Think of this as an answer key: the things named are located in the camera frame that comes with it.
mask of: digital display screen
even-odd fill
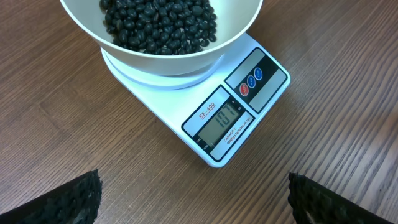
[[[226,103],[198,135],[207,145],[215,147],[223,133],[235,123],[238,117],[239,112],[230,103]]]

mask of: kitchen scale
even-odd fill
[[[214,64],[160,76],[102,49],[112,74],[212,167],[223,167],[290,83],[290,75],[243,34]]]

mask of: red button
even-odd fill
[[[249,94],[249,87],[246,83],[242,83],[239,87],[242,96],[247,96]]]

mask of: wood grain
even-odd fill
[[[99,169],[97,223],[293,223],[299,172],[398,223],[398,1],[267,0],[251,34],[292,83],[208,167],[58,1],[0,7],[0,213]]]

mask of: pile of black beans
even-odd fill
[[[216,41],[209,0],[100,0],[113,44],[136,52],[184,55]]]

